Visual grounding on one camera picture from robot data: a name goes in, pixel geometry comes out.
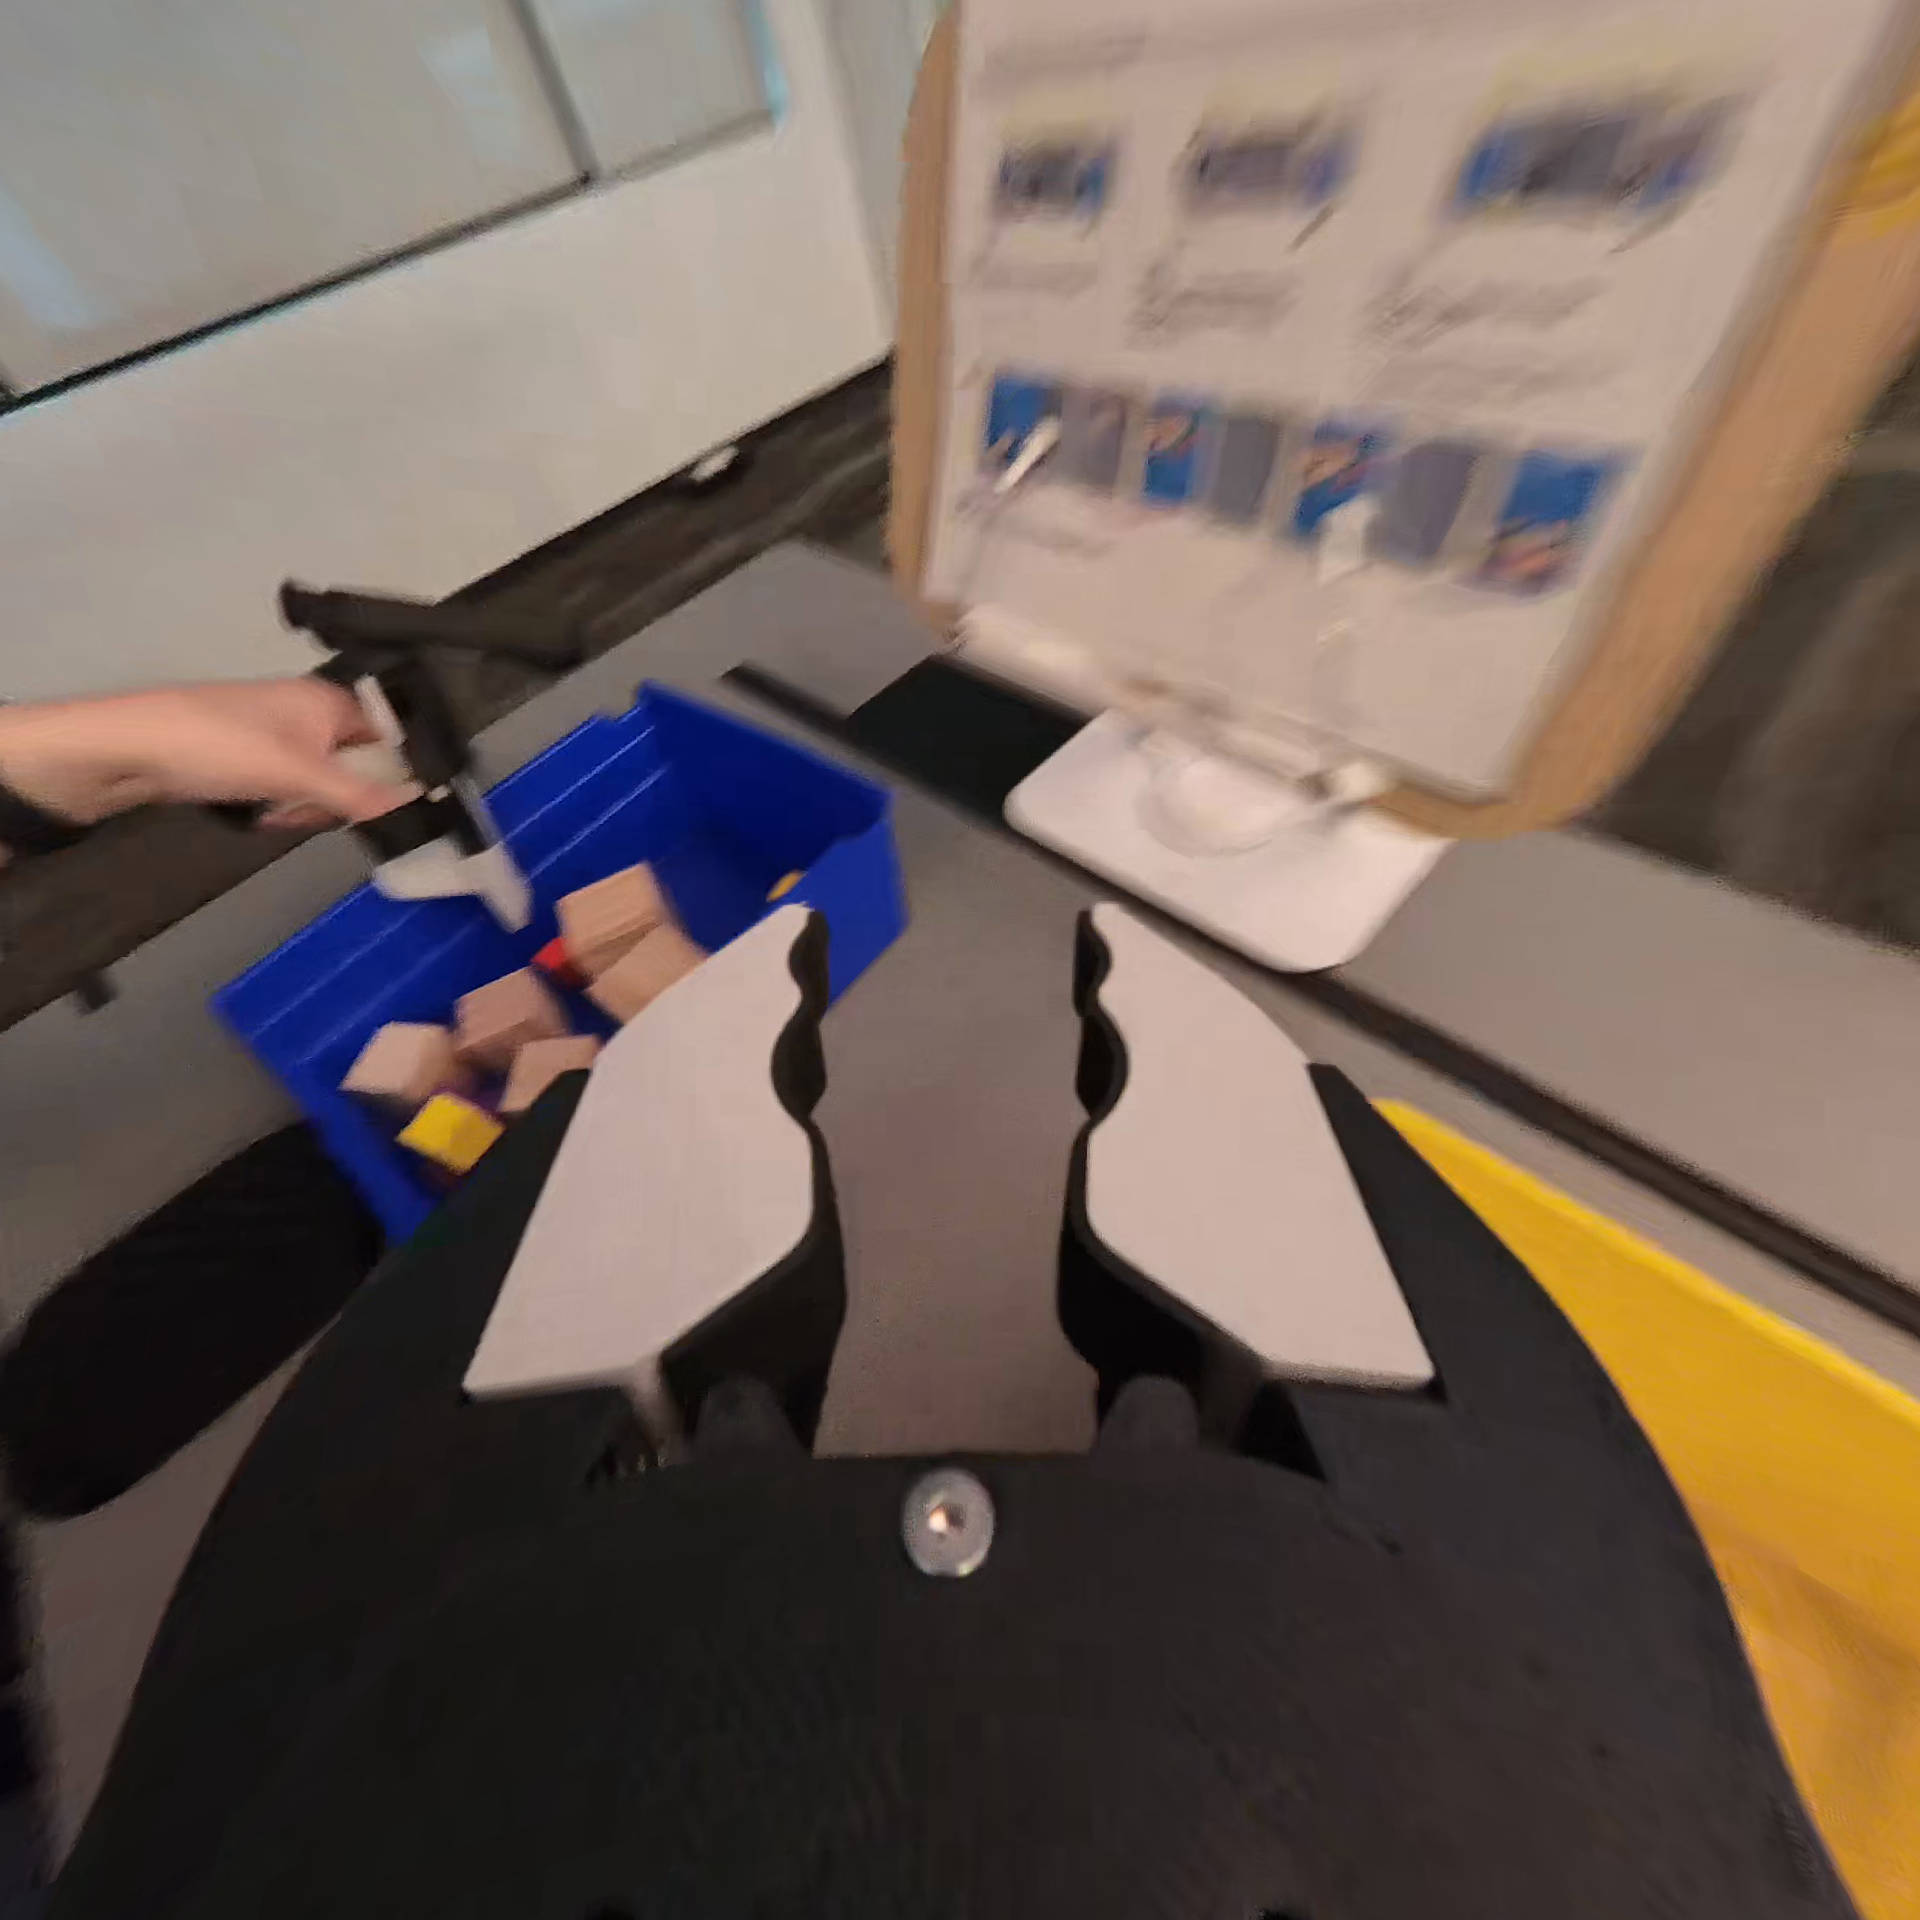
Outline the yellow plastic box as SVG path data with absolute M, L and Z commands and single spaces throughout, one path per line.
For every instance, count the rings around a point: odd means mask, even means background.
M 1788 1768 L 1864 1916 L 1918 1913 L 1918 1405 L 1655 1239 L 1399 1099 L 1687 1502 Z

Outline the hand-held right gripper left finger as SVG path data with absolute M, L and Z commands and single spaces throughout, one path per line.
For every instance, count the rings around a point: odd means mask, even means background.
M 709 1401 L 812 1451 L 846 1323 L 823 1019 L 830 929 L 785 904 L 605 1045 L 463 1380 L 472 1401 L 618 1393 L 659 1454 Z

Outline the wooden backing board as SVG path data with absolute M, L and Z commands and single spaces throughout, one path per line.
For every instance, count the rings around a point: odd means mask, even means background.
M 951 365 L 948 179 L 955 174 L 960 5 L 930 30 L 902 135 L 897 364 L 887 554 L 893 583 L 960 641 L 964 601 L 930 586 Z M 1402 779 L 1371 809 L 1452 842 L 1561 827 L 1647 756 L 1724 627 L 1839 469 L 1881 384 L 1916 348 L 1916 4 L 1900 82 L 1881 82 L 1795 230 L 1785 287 L 1761 309 L 1732 381 L 1706 409 L 1672 497 L 1603 605 L 1596 635 L 1550 702 L 1504 792 L 1454 797 Z

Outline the pile of coloured wooden cubes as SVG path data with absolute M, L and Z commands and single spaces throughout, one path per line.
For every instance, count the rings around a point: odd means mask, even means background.
M 457 996 L 444 1018 L 376 1026 L 338 1092 L 448 1187 L 706 959 L 659 870 L 638 861 L 564 893 L 555 938 Z

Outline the white sheet stand base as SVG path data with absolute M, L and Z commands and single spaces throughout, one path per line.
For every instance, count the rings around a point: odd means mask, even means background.
M 959 658 L 1084 723 L 1013 785 L 1023 838 L 1279 973 L 1361 958 L 1454 840 L 1394 817 L 1380 768 L 1239 703 L 1103 662 L 1002 607 Z

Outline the printed instruction sheet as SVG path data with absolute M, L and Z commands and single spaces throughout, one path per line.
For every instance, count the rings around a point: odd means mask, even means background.
M 1904 22 L 960 4 L 928 586 L 1496 796 Z

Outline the grey mat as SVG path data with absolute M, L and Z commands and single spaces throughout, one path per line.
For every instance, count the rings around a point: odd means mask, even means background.
M 909 906 L 823 1026 L 848 1314 L 819 1450 L 1079 1450 L 1092 1373 L 1061 1332 L 1054 1284 L 1084 1115 L 1077 924 L 1100 887 L 848 729 L 808 733 L 891 788 Z

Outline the blue plastic box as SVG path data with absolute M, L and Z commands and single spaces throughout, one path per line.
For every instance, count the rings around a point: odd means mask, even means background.
M 401 902 L 363 882 L 209 1001 L 298 1104 L 389 1244 L 451 1187 L 396 1141 L 394 1119 L 343 1092 L 349 1068 L 385 1026 L 444 1023 L 463 996 L 528 968 L 569 893 L 646 861 L 691 938 L 716 949 L 767 918 L 793 873 L 782 902 L 828 925 L 828 1003 L 906 929 L 891 790 L 664 683 L 567 731 L 487 799 L 535 893 L 526 928 L 503 928 L 467 895 Z

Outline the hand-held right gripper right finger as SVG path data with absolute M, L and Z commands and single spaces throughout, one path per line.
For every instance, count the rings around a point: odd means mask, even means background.
M 1131 909 L 1075 928 L 1059 1314 L 1109 1413 L 1170 1380 L 1211 1438 L 1279 1438 L 1293 1385 L 1426 1393 L 1415 1309 L 1313 1062 Z

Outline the person's left hand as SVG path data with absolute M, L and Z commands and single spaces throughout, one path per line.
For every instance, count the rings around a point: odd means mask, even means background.
M 300 676 L 176 683 L 3 710 L 4 792 L 71 826 L 147 805 L 239 805 L 270 829 L 371 822 L 421 790 L 373 773 L 360 702 Z

